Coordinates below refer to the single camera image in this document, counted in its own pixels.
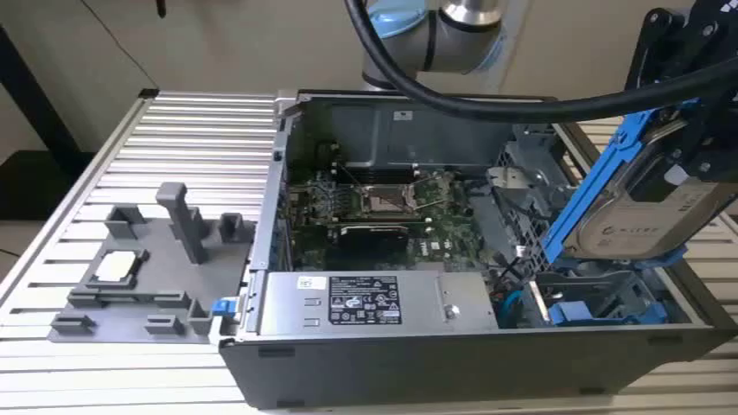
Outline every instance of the black cable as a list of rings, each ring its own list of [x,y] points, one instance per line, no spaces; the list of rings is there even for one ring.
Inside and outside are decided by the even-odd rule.
[[[343,0],[360,43],[399,92],[447,114],[509,123],[562,123],[609,118],[671,105],[713,89],[738,85],[738,58],[661,83],[599,97],[539,103],[481,102],[447,97],[398,67],[371,25],[360,0]]]
[[[3,248],[0,248],[0,252],[4,253],[5,255],[11,255],[12,257],[16,257],[16,258],[21,257],[21,255],[19,253],[8,251],[7,249],[3,249]]]
[[[134,65],[136,65],[136,67],[139,67],[140,72],[142,72],[142,73],[144,74],[144,76],[148,78],[148,81],[151,82],[151,84],[154,85],[154,87],[155,87],[156,89],[159,89],[159,84],[154,81],[154,78],[151,78],[151,75],[148,75],[147,70],[143,68],[143,66],[140,65],[139,61],[136,61],[136,58],[132,57],[132,55],[128,53],[128,51],[127,51],[126,48],[123,47],[123,44],[118,41],[118,37],[115,37],[114,32],[112,32],[111,29],[107,27],[106,22],[103,22],[103,19],[100,18],[100,16],[98,15],[98,13],[96,13],[95,10],[92,9],[92,7],[90,7],[88,2],[87,2],[86,0],[80,0],[80,3],[82,3],[82,5],[87,8],[87,10],[90,10],[90,13],[92,14],[92,16],[98,19],[100,25],[103,26],[103,29],[104,29],[106,32],[110,34],[111,39],[114,39],[115,45],[118,46],[118,48],[120,49],[120,51],[126,54],[126,56],[128,56],[128,59],[131,59],[131,62],[134,62]]]
[[[543,221],[551,221],[554,219],[550,216],[545,216],[542,214],[537,214],[535,212],[531,212],[529,209],[518,205],[518,203],[515,203],[515,201],[507,197],[505,192],[497,191],[495,187],[490,189],[490,194],[497,194],[499,199],[505,201],[505,204],[507,205],[507,207],[515,212],[518,212],[519,214],[525,214],[529,218],[543,220]]]
[[[513,261],[510,261],[510,264],[507,264],[507,267],[505,268],[505,271],[499,274],[499,278],[505,277],[505,274],[510,272],[514,267],[518,265],[518,262],[521,261],[521,257],[513,258]]]

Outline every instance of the slotted aluminum surface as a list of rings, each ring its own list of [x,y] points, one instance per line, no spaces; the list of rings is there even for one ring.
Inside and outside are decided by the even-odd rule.
[[[272,97],[162,93],[134,107],[100,151],[98,167],[80,180],[0,285],[0,293],[9,291],[0,306],[0,409],[5,413],[258,412],[242,402],[215,346],[53,344],[45,337],[53,314],[106,237],[100,221],[114,203],[136,202],[148,217],[163,216],[154,190],[164,180],[184,181],[191,188],[188,202],[207,217],[236,211],[256,219],[262,166],[275,132],[271,105]],[[619,119],[609,119],[582,124],[595,145],[606,144],[618,123]],[[691,240],[687,253],[691,267],[734,316],[737,229],[721,215]],[[615,397],[376,406],[335,412],[735,414],[738,342],[698,361],[662,366]]]

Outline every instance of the motherboard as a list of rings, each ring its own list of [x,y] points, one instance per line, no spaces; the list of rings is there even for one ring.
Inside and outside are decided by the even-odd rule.
[[[479,234],[465,182],[453,171],[416,170],[407,183],[347,182],[318,172],[291,186],[296,271],[483,271]]]

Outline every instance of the warning label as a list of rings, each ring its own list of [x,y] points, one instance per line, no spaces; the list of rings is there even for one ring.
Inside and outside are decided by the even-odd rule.
[[[396,277],[331,277],[331,324],[402,324]]]

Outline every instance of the wall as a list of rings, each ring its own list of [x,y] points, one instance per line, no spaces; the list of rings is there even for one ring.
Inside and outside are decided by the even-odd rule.
[[[623,89],[649,10],[694,0],[531,0],[501,92],[581,98]]]

